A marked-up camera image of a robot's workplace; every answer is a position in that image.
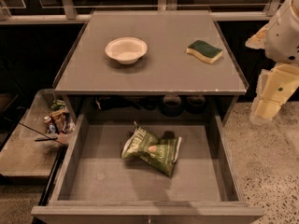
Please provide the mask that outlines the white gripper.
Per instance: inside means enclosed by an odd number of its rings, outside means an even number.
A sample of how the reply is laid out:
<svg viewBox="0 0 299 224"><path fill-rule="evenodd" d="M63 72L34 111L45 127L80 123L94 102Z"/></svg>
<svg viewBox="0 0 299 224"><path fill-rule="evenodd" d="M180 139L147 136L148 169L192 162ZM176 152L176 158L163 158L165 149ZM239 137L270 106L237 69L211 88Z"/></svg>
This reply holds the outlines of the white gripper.
<svg viewBox="0 0 299 224"><path fill-rule="evenodd" d="M245 46L264 49L267 28L266 24L246 41ZM298 88L298 64L276 63L270 71L263 69L258 78L257 97L253 100L249 120L253 124L270 122Z"/></svg>

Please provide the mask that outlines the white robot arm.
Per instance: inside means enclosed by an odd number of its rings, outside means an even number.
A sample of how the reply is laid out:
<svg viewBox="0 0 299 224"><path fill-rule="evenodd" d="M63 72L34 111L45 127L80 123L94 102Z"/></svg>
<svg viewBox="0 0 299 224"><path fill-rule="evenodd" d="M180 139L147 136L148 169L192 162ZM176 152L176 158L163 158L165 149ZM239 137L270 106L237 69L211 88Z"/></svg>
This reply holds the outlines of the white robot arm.
<svg viewBox="0 0 299 224"><path fill-rule="evenodd" d="M258 77L250 121L262 125L273 119L299 88L299 0L285 0L277 13L245 45L263 49L276 64Z"/></svg>

